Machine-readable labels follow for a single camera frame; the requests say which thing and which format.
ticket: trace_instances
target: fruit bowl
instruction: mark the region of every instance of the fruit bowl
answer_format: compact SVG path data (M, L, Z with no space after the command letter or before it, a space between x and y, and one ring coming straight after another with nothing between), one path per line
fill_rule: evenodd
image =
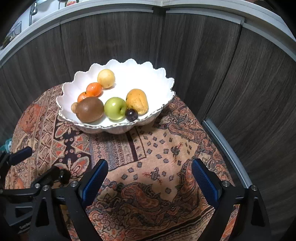
M110 69L115 74L113 87L103 90L98 97L103 104L111 97L120 97L125 100L131 89L141 89L147 96L148 112L133 122L129 122L125 118L113 121L104 114L95 122L82 123L71 111L71 105L77 102L77 97L85 91L88 84L97 82L98 73L103 69ZM164 68L154 69L150 62L137 64L133 59L128 59L124 63L111 59L106 65L92 64L87 72L78 71L72 82L63 84L63 94L56 99L60 107L58 114L86 133L92 134L102 131L112 134L125 133L134 126L142 126L152 122L175 96L175 92L172 91L175 81L173 78L166 78L165 75Z

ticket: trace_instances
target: grape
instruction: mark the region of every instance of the grape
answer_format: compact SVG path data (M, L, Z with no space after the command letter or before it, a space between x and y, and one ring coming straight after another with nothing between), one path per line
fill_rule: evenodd
M126 110L126 119L130 122L135 121L138 118L138 112L134 109L127 109Z

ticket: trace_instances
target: silver bolt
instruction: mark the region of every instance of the silver bolt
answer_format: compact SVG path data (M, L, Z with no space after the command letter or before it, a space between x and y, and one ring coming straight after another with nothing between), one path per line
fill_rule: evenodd
M45 186L43 186L43 188L42 188L43 191L47 191L48 189L49 189L49 185L45 185Z
M76 187L78 185L78 182L77 181L72 181L70 183L71 187Z
M222 181L222 185L223 185L224 187L229 187L229 186L230 186L230 182L224 180L224 181Z
M257 186L255 186L255 185L251 185L251 189L252 189L253 191L257 191L257 190L258 190Z

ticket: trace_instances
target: brown kiwi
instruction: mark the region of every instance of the brown kiwi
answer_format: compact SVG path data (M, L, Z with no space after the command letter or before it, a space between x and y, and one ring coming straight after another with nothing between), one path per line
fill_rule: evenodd
M104 114L104 104L97 97L88 97L78 103L75 112L81 122L94 122Z

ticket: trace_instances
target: tablecloth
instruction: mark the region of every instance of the tablecloth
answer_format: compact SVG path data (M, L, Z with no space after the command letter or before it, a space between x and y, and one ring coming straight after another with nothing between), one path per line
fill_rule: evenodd
M191 173L198 157L220 179L232 179L215 145L188 107L175 97L159 117L121 135L86 134L58 116L61 85L44 92L21 116L12 152L26 146L33 155L11 167L6 188L28 188L52 165L79 179L100 159L108 175L86 208L103 240L197 240L214 212ZM237 208L221 240L227 240ZM79 240L66 210L73 240Z

